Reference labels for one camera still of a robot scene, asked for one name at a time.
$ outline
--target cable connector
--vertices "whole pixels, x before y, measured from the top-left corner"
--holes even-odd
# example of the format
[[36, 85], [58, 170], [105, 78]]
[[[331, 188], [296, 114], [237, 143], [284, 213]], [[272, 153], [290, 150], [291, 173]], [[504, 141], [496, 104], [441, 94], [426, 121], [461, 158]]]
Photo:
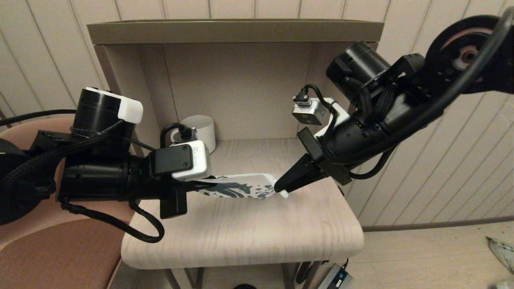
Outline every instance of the cable connector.
[[298, 106], [310, 106], [312, 104], [312, 100], [307, 94], [307, 89], [302, 88], [300, 92], [292, 97], [292, 100], [297, 104]]

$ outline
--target white cloth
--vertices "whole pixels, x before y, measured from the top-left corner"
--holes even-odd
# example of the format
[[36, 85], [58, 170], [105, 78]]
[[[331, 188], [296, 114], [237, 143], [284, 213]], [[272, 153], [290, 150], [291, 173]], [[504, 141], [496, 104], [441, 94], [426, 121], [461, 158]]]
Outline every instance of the white cloth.
[[201, 182], [216, 184], [199, 190], [207, 196], [269, 198], [275, 194], [273, 187], [277, 178], [270, 174], [239, 174], [202, 179]]

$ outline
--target baseboard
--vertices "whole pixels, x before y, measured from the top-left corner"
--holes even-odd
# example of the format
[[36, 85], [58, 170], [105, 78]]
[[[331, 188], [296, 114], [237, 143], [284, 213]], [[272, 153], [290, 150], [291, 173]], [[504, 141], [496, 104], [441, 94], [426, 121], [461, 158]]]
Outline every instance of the baseboard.
[[500, 223], [500, 222], [508, 222], [508, 221], [514, 221], [514, 215], [482, 219], [482, 220], [455, 221], [455, 222], [443, 222], [443, 223], [393, 225], [393, 226], [364, 226], [364, 227], [362, 227], [362, 230], [364, 232], [401, 231], [401, 230], [417, 230], [417, 229], [432, 229], [432, 228], [482, 225], [482, 224]]

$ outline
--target white cup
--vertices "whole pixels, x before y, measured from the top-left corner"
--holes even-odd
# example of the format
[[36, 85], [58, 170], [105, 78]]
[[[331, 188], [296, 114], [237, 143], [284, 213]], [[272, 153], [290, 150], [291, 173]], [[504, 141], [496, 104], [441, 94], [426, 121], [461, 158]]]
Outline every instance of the white cup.
[[[198, 139], [205, 143], [209, 150], [209, 154], [214, 152], [216, 149], [216, 138], [214, 136], [214, 120], [212, 117], [206, 115], [193, 115], [186, 117], [180, 123], [189, 128], [195, 128]], [[178, 130], [174, 130], [171, 133], [172, 142], [177, 141], [177, 133]]]

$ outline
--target light wood tabletop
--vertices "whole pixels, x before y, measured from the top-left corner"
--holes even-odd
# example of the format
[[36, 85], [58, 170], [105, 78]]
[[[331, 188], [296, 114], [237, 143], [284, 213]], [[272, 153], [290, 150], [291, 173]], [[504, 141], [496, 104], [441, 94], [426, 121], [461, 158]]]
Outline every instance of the light wood tabletop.
[[[219, 141], [211, 154], [214, 175], [271, 173], [277, 178], [305, 153], [299, 140]], [[159, 201], [140, 207], [159, 216]], [[331, 178], [266, 200], [188, 193], [188, 213], [162, 220], [155, 244], [125, 234], [123, 261], [139, 269], [191, 268], [344, 260], [364, 246], [362, 228]], [[157, 231], [134, 215], [131, 226]]]

